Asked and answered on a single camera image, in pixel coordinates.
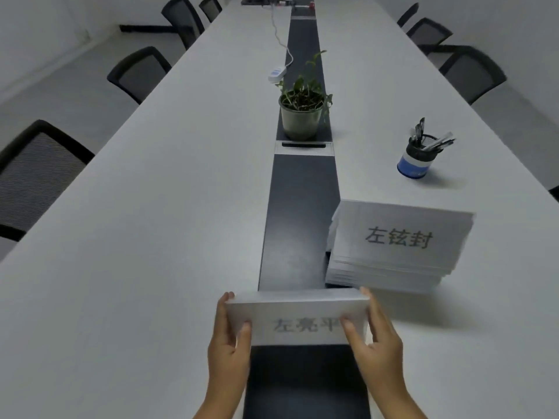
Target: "white plant pot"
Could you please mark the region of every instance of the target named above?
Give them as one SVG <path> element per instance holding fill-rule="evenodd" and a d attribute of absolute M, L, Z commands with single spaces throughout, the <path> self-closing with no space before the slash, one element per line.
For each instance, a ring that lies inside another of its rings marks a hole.
<path fill-rule="evenodd" d="M 297 112 L 283 106 L 281 97 L 279 99 L 279 106 L 281 107 L 283 130 L 290 140 L 306 141 L 316 135 L 323 107 L 311 110 L 310 112 Z"/>

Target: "printed chinese character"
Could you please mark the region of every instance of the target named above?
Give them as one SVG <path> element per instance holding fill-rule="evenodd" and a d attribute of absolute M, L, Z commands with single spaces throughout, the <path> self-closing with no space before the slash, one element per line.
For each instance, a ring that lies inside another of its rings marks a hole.
<path fill-rule="evenodd" d="M 427 248 L 429 240 L 433 238 L 433 234 L 429 232 L 427 235 L 423 234 L 421 231 L 415 232 L 411 235 L 410 247 L 419 247 L 423 244 L 422 248 Z"/>
<path fill-rule="evenodd" d="M 328 327 L 328 330 L 332 332 L 332 328 L 335 326 L 340 326 L 340 320 L 337 317 L 323 317 L 321 327 Z"/>
<path fill-rule="evenodd" d="M 390 238 L 388 244 L 406 245 L 406 238 L 409 234 L 410 232 L 407 232 L 406 230 L 396 231 L 396 229 L 393 228 L 392 231 L 390 231 L 388 234 L 388 238 Z"/>
<path fill-rule="evenodd" d="M 384 238 L 385 235 L 382 232 L 387 232 L 386 229 L 379 229 L 378 226 L 374 228 L 369 228 L 369 231 L 373 231 L 366 240 L 368 242 L 376 242 L 377 244 L 384 244 L 384 242 L 380 241 L 381 238 Z"/>
<path fill-rule="evenodd" d="M 293 332 L 291 329 L 291 320 L 278 319 L 274 331 L 276 332 Z"/>
<path fill-rule="evenodd" d="M 297 328 L 299 328 L 299 332 L 303 332 L 305 330 L 309 332 L 318 331 L 318 325 L 314 323 L 314 318 L 304 317 L 302 319 L 298 319 L 298 321 L 299 323 L 297 324 Z"/>

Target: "person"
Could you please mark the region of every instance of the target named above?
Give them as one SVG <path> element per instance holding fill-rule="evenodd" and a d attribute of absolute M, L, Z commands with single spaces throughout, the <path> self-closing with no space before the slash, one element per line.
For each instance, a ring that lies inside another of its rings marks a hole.
<path fill-rule="evenodd" d="M 427 419 L 404 382 L 402 340 L 371 291 L 360 291 L 369 297 L 368 319 L 374 343 L 365 344 L 349 319 L 340 321 L 369 392 L 385 419 Z M 225 293 L 217 302 L 208 347 L 210 379 L 194 419 L 231 419 L 247 385 L 252 330 L 245 323 L 237 337 L 232 333 L 225 303 L 234 296 Z"/>

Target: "blue and white pen holder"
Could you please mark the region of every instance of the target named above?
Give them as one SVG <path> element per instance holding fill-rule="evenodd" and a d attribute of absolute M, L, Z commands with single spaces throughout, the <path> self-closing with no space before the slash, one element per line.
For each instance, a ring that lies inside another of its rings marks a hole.
<path fill-rule="evenodd" d="M 430 135 L 423 136 L 435 140 Z M 412 145 L 410 138 L 408 147 L 406 147 L 406 151 L 398 162 L 398 172 L 412 179 L 423 178 L 438 154 L 437 151 L 422 151 L 421 149 L 423 147 L 424 145 L 422 145 L 422 147 Z"/>

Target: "potted plant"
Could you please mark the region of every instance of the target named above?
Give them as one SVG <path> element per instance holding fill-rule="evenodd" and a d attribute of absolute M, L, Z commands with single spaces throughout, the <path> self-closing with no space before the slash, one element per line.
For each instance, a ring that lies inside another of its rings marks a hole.
<path fill-rule="evenodd" d="M 318 56 L 325 52 L 316 53 L 306 64 L 310 64 L 314 71 Z M 283 80 L 276 86 L 282 92 L 279 106 L 286 135 L 294 141 L 305 141 L 316 135 L 322 111 L 326 109 L 328 113 L 332 105 L 332 94 L 326 94 L 316 78 L 305 79 L 302 75 L 292 89 L 287 89 Z"/>

